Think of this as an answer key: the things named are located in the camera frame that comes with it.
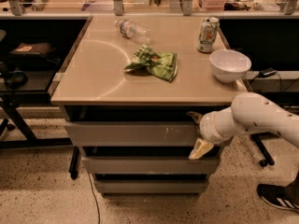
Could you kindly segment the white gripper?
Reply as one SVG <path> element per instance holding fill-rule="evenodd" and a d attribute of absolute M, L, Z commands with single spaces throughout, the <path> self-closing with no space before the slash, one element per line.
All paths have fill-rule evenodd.
<path fill-rule="evenodd" d="M 193 111 L 187 112 L 187 115 L 195 123 L 200 123 L 200 134 L 205 138 L 196 140 L 189 155 L 190 160 L 202 158 L 214 147 L 214 144 L 222 143 L 235 135 L 236 127 L 230 107 L 206 113 L 204 116 Z"/>

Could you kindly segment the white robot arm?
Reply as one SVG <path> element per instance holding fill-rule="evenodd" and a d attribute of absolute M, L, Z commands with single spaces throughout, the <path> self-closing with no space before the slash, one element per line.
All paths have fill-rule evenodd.
<path fill-rule="evenodd" d="M 214 146 L 236 135 L 272 133 L 299 147 L 299 116 L 284 110 L 261 94 L 245 92 L 221 111 L 188 115 L 199 125 L 190 160 L 198 160 Z"/>

